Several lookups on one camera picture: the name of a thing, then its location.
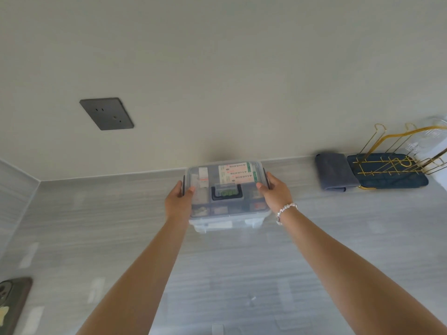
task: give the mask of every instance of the outlet cover plate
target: outlet cover plate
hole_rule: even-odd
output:
[[[118,97],[85,99],[79,101],[101,130],[133,128],[131,118]]]

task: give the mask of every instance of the clear container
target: clear container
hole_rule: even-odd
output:
[[[256,182],[268,186],[264,168],[257,161],[227,161],[188,168],[184,190],[196,187],[190,224],[199,233],[259,228],[271,211]]]

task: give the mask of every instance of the phone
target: phone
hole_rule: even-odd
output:
[[[32,285],[31,277],[0,282],[0,335],[13,335]]]

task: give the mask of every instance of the folded cloth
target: folded cloth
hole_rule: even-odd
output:
[[[343,154],[320,153],[315,157],[315,164],[323,190],[346,191],[346,187],[360,185]]]

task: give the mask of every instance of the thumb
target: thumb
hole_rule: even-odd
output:
[[[195,187],[194,187],[194,186],[191,186],[191,187],[185,192],[185,194],[183,195],[183,197],[186,197],[188,200],[192,200],[193,195],[194,195],[194,192],[195,192]]]
[[[256,187],[263,196],[265,196],[265,194],[269,191],[269,189],[261,182],[256,183]]]

